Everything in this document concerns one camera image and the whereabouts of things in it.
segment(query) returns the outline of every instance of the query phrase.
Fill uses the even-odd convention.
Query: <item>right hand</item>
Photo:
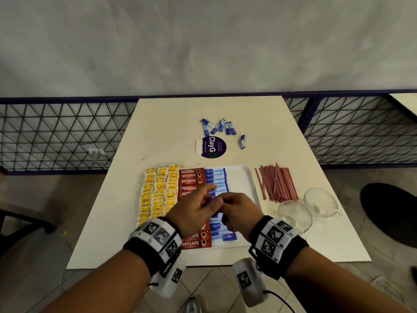
[[[240,232],[249,241],[249,234],[264,214],[244,193],[225,192],[219,196],[223,199],[219,210],[224,214],[223,224],[229,231]]]

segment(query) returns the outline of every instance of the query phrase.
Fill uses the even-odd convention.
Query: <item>left hand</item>
[[[203,227],[206,220],[215,214],[223,204],[220,196],[212,198],[209,191],[217,188],[216,184],[203,184],[175,204],[165,217],[180,230],[182,238],[188,238]],[[201,203],[212,199],[205,207]]]

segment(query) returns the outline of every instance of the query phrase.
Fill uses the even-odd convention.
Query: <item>forearm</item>
[[[404,306],[310,247],[301,250],[284,278],[309,313],[409,313]]]
[[[43,312],[131,313],[150,279],[142,258],[122,250],[65,291]]]

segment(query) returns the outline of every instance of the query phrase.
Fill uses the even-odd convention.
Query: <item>purple circular sticker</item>
[[[226,143],[223,139],[216,136],[203,138],[203,152],[201,156],[206,158],[217,158],[226,152]]]

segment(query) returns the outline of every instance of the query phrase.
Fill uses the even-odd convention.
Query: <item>tiled floor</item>
[[[388,279],[406,298],[410,306],[417,309],[417,287],[414,284],[409,273],[409,266],[417,265],[417,249],[402,245],[381,232],[366,217],[361,204],[359,202],[359,191],[367,183],[370,182],[386,182],[399,186],[414,195],[417,195],[417,169],[366,169],[366,170],[331,170],[325,172],[336,194],[342,202],[343,208],[347,216],[351,220],[354,228],[359,234],[362,242],[369,252],[372,262],[370,263],[347,263],[341,264],[347,270],[351,271],[361,279],[371,282],[377,276],[383,276]],[[75,176],[71,178],[60,178],[60,183],[65,188],[41,190],[38,187],[29,186],[34,180],[25,180],[23,184],[26,191],[30,193],[40,193],[43,202],[48,201],[44,197],[52,196],[61,200],[64,211],[61,212],[60,230],[55,236],[44,235],[41,231],[33,234],[33,237],[25,238],[19,242],[19,246],[13,247],[7,255],[0,259],[0,313],[2,312],[39,312],[45,305],[52,301],[62,290],[69,288],[76,281],[81,279],[88,271],[71,271],[63,272],[66,262],[69,258],[70,248],[67,246],[65,250],[62,244],[62,231],[68,231],[70,236],[70,246],[74,246],[78,236],[80,235],[83,224],[88,216],[94,198],[100,188],[103,180],[102,176],[91,176],[90,179],[77,179]],[[81,182],[80,186],[76,186],[75,190],[70,190],[71,182]],[[22,183],[22,180],[10,180],[8,184]],[[74,191],[77,194],[77,200],[74,200]],[[0,186],[0,195],[4,194],[4,185]],[[60,261],[54,268],[46,270],[47,266],[51,266],[51,262],[45,261],[46,265],[41,261],[41,257],[36,261],[38,264],[37,273],[32,273],[29,269],[18,272],[18,268],[32,268],[29,263],[25,263],[22,258],[22,251],[26,251],[30,255],[38,255],[38,250],[46,248],[49,250],[50,257],[53,258],[61,253]],[[19,259],[13,265],[13,259]],[[8,288],[5,283],[5,268],[15,268],[15,275],[9,275],[7,278]],[[269,290],[281,295],[295,310],[296,313],[305,312],[295,295],[290,291],[284,280],[275,281],[268,277],[264,277],[265,284]],[[381,280],[376,287],[390,297],[400,301],[401,295],[393,289],[390,284]],[[135,312],[159,313],[159,312],[178,312],[184,302],[194,295],[198,298],[204,308],[204,312],[211,313],[263,313],[263,312],[284,312],[289,313],[290,310],[283,303],[270,296],[267,301],[253,308],[245,306],[242,296],[237,287],[233,270],[231,267],[219,268],[187,268],[181,278],[181,282],[174,294],[169,300],[164,300],[149,291],[143,297],[141,303]]]

